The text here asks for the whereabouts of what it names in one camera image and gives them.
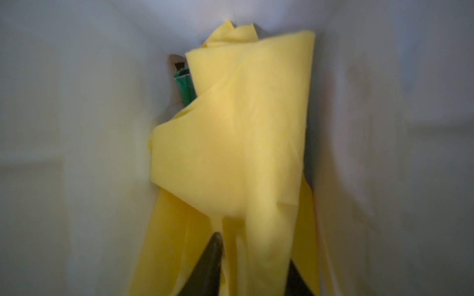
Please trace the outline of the white paper takeout bag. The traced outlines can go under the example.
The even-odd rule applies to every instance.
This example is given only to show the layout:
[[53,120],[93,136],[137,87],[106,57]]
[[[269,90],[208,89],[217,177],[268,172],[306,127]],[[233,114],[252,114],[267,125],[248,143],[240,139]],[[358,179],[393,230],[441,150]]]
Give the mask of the white paper takeout bag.
[[2,1],[2,295],[127,294],[148,136],[182,107],[169,55],[226,20],[318,35],[322,295],[471,296],[472,1]]

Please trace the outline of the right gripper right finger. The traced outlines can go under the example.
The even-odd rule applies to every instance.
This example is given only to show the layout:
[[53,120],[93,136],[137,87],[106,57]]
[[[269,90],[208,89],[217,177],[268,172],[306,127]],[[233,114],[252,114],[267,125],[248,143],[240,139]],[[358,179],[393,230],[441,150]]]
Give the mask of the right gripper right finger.
[[314,296],[291,260],[284,296]]

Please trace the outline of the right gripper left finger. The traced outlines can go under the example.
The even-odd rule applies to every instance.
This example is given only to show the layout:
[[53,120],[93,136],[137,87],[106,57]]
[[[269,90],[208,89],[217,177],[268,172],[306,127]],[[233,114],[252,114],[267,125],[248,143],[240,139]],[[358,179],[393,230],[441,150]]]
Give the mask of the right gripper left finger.
[[223,239],[219,232],[210,238],[179,296],[218,296],[223,257]]

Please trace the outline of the green stirrer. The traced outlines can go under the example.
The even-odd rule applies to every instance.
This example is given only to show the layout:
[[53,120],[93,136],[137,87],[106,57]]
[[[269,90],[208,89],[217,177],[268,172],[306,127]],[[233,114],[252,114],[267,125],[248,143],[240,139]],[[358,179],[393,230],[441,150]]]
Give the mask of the green stirrer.
[[190,105],[196,99],[196,91],[193,85],[190,69],[180,69],[175,75],[174,80],[180,91],[181,100],[184,107]]

